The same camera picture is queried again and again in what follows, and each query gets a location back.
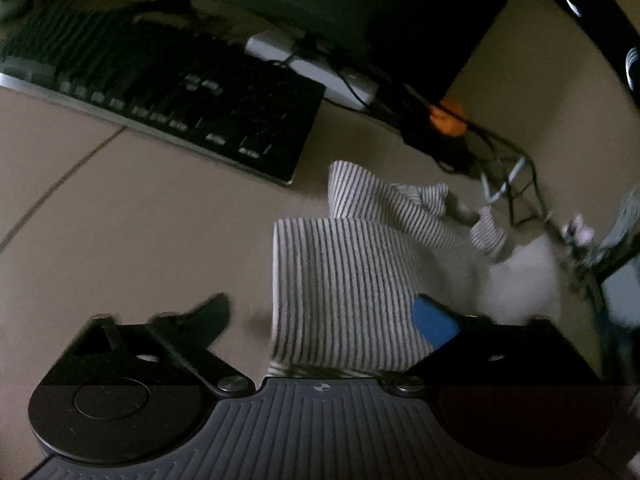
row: blue pad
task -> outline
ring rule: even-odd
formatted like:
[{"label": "blue pad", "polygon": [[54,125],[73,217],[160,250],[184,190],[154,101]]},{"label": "blue pad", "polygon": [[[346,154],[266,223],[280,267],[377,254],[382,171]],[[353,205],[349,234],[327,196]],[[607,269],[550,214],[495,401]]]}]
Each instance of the blue pad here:
[{"label": "blue pad", "polygon": [[460,333],[457,322],[425,298],[418,297],[412,306],[414,326],[434,350]]}]

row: beige floor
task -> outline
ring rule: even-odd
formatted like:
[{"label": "beige floor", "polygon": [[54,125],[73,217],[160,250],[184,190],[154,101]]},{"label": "beige floor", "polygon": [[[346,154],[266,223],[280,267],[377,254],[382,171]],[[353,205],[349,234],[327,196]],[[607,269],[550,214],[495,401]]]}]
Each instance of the beige floor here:
[{"label": "beige floor", "polygon": [[[558,221],[577,209],[602,232],[640,178],[637,110],[549,0],[511,0],[450,94],[530,151]],[[3,236],[117,127],[6,90],[0,117]],[[470,205],[481,202],[478,184],[445,177],[395,133],[330,105],[289,189],[130,130],[62,186],[0,254],[0,478],[19,478],[41,458],[29,396],[93,314],[142,322],[228,292],[234,318],[214,350],[260,381],[273,221],[326,215],[327,169],[339,158],[389,181],[446,180]],[[597,367],[588,307],[567,295],[561,328]]]}]

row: white power strip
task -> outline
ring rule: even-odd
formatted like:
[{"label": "white power strip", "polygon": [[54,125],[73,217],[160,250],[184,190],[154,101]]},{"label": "white power strip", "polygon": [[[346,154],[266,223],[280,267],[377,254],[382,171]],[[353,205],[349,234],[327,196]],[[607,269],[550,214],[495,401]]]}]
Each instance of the white power strip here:
[{"label": "white power strip", "polygon": [[335,103],[354,110],[363,110],[365,107],[353,95],[354,92],[367,105],[373,101],[378,91],[376,82],[345,68],[340,74],[348,81],[352,92],[340,75],[324,60],[311,61],[298,56],[290,57],[295,43],[295,40],[284,32],[262,32],[249,38],[245,52],[267,61],[287,61],[287,65],[295,72],[323,84],[326,87],[324,97]]}]

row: folded cloth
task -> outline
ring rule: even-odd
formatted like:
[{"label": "folded cloth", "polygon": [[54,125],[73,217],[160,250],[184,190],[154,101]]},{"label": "folded cloth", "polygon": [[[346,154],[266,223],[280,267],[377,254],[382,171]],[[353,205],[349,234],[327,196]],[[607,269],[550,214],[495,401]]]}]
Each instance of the folded cloth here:
[{"label": "folded cloth", "polygon": [[328,201],[330,218],[276,222],[270,374],[406,370],[432,351],[412,323],[417,294],[464,314],[494,298],[482,286],[508,240],[489,208],[469,212],[446,184],[386,184],[343,161]]}]

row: tile grout line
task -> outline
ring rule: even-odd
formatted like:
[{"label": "tile grout line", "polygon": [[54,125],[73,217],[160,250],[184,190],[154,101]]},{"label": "tile grout line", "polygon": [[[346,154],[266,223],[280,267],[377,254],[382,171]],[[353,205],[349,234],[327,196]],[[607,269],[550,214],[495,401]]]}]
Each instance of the tile grout line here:
[{"label": "tile grout line", "polygon": [[18,233],[22,230],[22,228],[27,224],[29,220],[37,213],[38,209],[40,209],[44,203],[74,174],[78,172],[86,163],[91,160],[94,155],[100,152],[103,148],[105,148],[112,140],[116,139],[127,127],[123,126],[119,128],[115,133],[111,134],[109,137],[103,140],[100,144],[98,144],[94,149],[92,149],[89,153],[83,156],[80,160],[78,160],[67,172],[65,172],[59,179],[53,183],[49,189],[47,189],[40,197],[36,200],[36,202],[31,205],[31,207],[27,210],[27,212],[20,217],[20,219],[11,227],[9,232],[4,236],[2,241],[0,241],[0,254],[4,252],[9,243],[18,235]]}]

